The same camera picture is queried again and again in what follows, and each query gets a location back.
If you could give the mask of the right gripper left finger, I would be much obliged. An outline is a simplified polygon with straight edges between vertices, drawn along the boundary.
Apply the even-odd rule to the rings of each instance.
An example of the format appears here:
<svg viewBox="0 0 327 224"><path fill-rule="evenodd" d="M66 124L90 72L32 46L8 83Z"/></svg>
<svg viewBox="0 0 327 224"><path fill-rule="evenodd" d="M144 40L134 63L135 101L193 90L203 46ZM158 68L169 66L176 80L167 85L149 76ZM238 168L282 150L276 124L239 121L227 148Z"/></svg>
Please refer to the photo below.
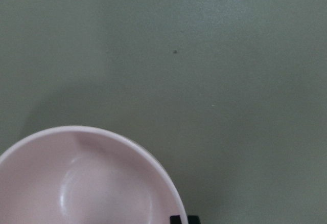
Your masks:
<svg viewBox="0 0 327 224"><path fill-rule="evenodd" d="M180 215L172 215L172 216L170 216L170 224L181 224Z"/></svg>

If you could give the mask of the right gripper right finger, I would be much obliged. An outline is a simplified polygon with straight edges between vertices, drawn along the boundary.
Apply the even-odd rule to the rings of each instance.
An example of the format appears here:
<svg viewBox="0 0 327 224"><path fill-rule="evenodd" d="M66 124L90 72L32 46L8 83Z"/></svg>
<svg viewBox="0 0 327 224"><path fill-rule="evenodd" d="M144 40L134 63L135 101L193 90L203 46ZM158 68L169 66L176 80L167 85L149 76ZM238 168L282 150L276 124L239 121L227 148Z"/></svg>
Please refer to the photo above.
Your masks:
<svg viewBox="0 0 327 224"><path fill-rule="evenodd" d="M200 218L197 215L188 215L188 224L200 224Z"/></svg>

